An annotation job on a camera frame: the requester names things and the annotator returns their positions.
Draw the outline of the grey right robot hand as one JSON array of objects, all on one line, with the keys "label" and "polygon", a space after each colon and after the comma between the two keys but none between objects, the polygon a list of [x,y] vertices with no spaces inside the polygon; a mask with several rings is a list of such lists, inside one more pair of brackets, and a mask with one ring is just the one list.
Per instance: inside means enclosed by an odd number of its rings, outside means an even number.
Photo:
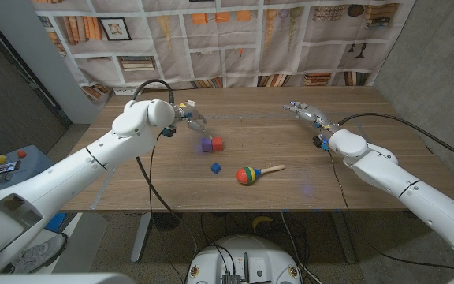
[{"label": "grey right robot hand", "polygon": [[315,106],[307,105],[303,102],[292,101],[289,105],[284,105],[283,108],[294,113],[297,119],[304,120],[314,126],[320,133],[327,133],[329,136],[332,136],[334,133],[341,130],[341,127],[338,124],[330,121],[329,118]]}]

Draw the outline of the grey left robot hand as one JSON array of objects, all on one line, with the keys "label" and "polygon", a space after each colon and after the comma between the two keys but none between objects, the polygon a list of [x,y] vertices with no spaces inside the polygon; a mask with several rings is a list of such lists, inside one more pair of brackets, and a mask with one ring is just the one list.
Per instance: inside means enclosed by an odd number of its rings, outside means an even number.
[{"label": "grey left robot hand", "polygon": [[201,133],[208,139],[212,138],[205,126],[207,120],[195,107],[195,101],[188,100],[178,105],[173,105],[173,109],[174,120],[171,124],[172,127],[175,127],[178,122],[185,122],[189,129]]}]

